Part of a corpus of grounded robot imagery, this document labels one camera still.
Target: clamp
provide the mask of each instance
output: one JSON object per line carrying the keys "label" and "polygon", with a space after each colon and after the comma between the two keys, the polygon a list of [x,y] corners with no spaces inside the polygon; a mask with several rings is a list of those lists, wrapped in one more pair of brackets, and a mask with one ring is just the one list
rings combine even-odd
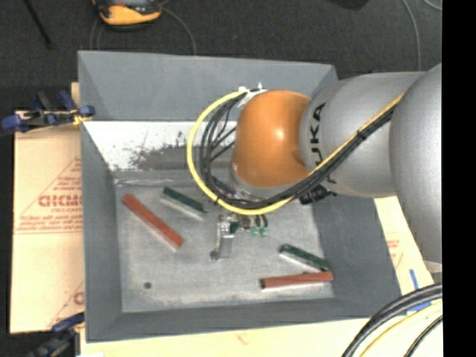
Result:
{"label": "clamp", "polygon": [[55,336],[41,344],[34,351],[29,352],[27,357],[57,357],[71,345],[79,347],[77,345],[79,342],[77,339],[78,333],[75,328],[84,323],[84,320],[84,312],[80,312],[53,325],[51,331]]}
{"label": "clamp", "polygon": [[27,132],[47,126],[80,123],[96,113],[93,106],[77,107],[71,96],[64,90],[59,92],[59,98],[65,111],[55,110],[46,94],[40,91],[33,99],[32,110],[22,115],[14,114],[3,118],[1,127],[8,132]]}

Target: red block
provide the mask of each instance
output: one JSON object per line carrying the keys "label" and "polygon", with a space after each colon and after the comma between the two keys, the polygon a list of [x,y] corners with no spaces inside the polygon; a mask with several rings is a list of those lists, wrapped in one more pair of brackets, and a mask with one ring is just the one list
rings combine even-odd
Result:
{"label": "red block", "polygon": [[139,202],[132,194],[126,194],[122,203],[137,217],[148,224],[170,247],[178,250],[184,239],[168,224],[159,219],[152,211]]}
{"label": "red block", "polygon": [[265,277],[260,280],[262,289],[273,289],[277,287],[295,286],[299,284],[311,284],[329,282],[334,280],[331,271],[314,272],[299,275],[284,275],[280,277]]}

